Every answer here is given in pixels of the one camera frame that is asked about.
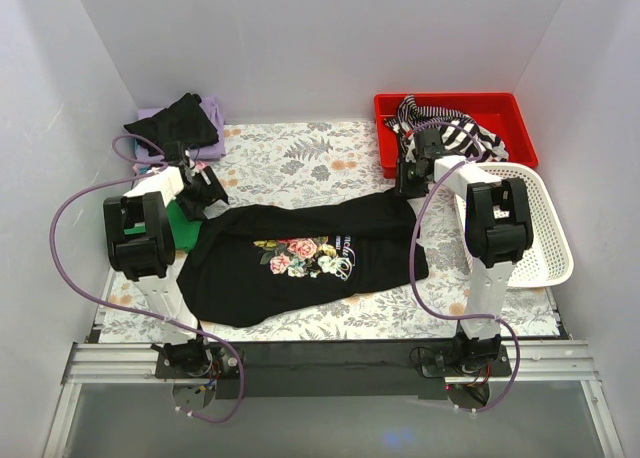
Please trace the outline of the black floral print t-shirt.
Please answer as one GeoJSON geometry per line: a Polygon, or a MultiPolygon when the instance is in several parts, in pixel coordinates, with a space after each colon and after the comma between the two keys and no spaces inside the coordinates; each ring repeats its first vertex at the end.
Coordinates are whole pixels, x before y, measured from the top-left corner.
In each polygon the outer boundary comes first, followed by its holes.
{"type": "MultiPolygon", "coordinates": [[[[177,284],[199,320],[235,328],[409,283],[416,215],[393,191],[336,205],[232,208],[206,221],[177,284]]],[[[417,279],[429,275],[424,249],[417,279]]]]}

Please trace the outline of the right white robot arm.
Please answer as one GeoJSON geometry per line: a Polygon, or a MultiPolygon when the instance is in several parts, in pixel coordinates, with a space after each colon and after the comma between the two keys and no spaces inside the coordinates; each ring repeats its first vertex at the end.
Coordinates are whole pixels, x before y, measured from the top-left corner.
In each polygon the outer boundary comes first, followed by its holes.
{"type": "Polygon", "coordinates": [[[415,271],[417,238],[424,215],[439,188],[445,186],[466,203],[464,243],[472,257],[470,291],[465,313],[449,316],[431,309],[436,318],[457,323],[452,339],[454,367],[475,375],[500,353],[501,319],[508,281],[534,238],[526,184],[503,179],[477,164],[475,158],[450,153],[443,144],[441,121],[424,124],[407,135],[414,160],[397,160],[396,191],[406,197],[424,197],[409,252],[409,278],[421,307],[415,271]]]}

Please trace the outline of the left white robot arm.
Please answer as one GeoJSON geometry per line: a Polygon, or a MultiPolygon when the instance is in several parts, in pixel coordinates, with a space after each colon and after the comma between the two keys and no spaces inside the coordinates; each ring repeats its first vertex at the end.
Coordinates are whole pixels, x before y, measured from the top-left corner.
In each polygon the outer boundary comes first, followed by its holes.
{"type": "Polygon", "coordinates": [[[179,223],[199,226],[207,219],[206,208],[229,198],[212,168],[197,165],[186,145],[169,142],[162,150],[163,170],[104,201],[106,244],[112,268],[132,281],[149,310],[165,321],[161,342],[182,345],[197,337],[198,320],[184,302],[173,264],[179,249],[195,245],[197,233],[181,241],[169,210],[179,212],[179,223]]]}

